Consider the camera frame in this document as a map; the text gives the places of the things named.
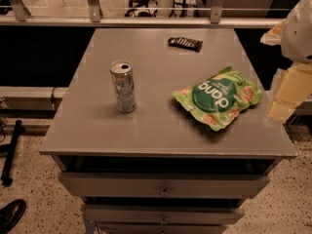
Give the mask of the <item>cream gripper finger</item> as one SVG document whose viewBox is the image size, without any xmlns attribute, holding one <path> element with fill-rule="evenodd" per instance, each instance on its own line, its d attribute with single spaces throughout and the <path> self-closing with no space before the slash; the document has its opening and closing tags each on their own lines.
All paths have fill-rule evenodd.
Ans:
<svg viewBox="0 0 312 234">
<path fill-rule="evenodd" d="M 287 70 L 278 69 L 269 91 L 267 121 L 284 124 L 311 94 L 311 64 L 296 62 Z"/>
</svg>

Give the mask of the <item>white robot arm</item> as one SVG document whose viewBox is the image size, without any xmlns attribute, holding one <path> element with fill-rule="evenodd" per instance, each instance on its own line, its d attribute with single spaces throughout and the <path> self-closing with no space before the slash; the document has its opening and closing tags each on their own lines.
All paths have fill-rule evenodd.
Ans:
<svg viewBox="0 0 312 234">
<path fill-rule="evenodd" d="M 312 0 L 300 0 L 260 42 L 280 45 L 282 56 L 292 61 L 273 77 L 265 116 L 269 126 L 284 124 L 312 94 Z"/>
</svg>

